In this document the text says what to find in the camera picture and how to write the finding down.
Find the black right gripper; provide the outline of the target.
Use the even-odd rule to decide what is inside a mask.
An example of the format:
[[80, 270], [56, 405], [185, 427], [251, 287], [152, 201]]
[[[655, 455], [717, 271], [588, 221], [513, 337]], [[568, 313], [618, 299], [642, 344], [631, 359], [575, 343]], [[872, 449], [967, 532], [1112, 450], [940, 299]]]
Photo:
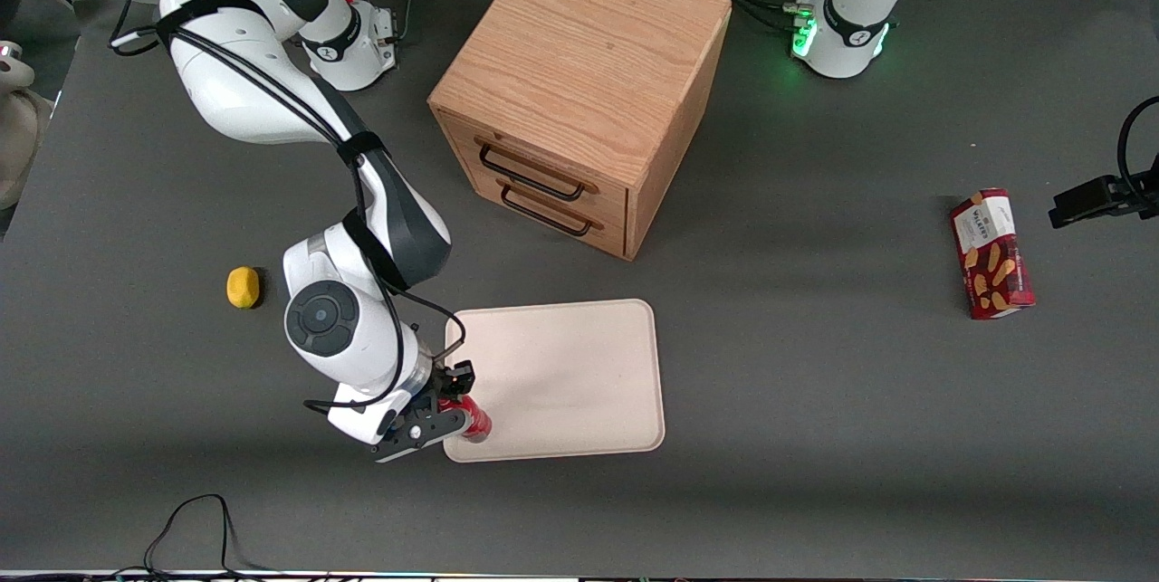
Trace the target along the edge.
[[438, 409], [442, 397], [458, 399], [468, 394], [475, 383], [472, 362], [460, 362], [458, 368], [432, 368], [424, 386], [424, 408]]

